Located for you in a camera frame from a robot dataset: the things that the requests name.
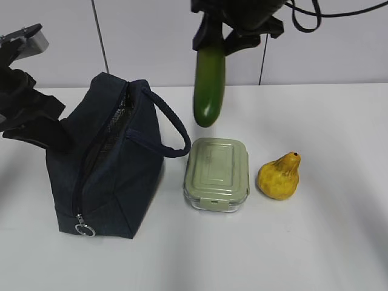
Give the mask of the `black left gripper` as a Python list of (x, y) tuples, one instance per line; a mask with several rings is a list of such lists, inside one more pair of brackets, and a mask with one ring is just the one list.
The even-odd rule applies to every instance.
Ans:
[(67, 153), (72, 138), (57, 120), (65, 105), (54, 96), (35, 90), (36, 81), (28, 73), (10, 68), (20, 48), (1, 46), (1, 127), (14, 127), (5, 130), (2, 137)]

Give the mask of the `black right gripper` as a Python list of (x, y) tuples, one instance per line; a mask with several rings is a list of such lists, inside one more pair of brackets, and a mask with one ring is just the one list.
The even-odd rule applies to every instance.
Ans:
[(221, 44), (223, 23), (233, 28), (224, 40), (226, 56), (257, 47), (261, 43), (260, 34), (277, 38), (284, 33), (284, 26), (273, 14), (285, 3), (278, 0), (191, 1), (192, 12), (204, 12), (192, 48), (201, 50)]

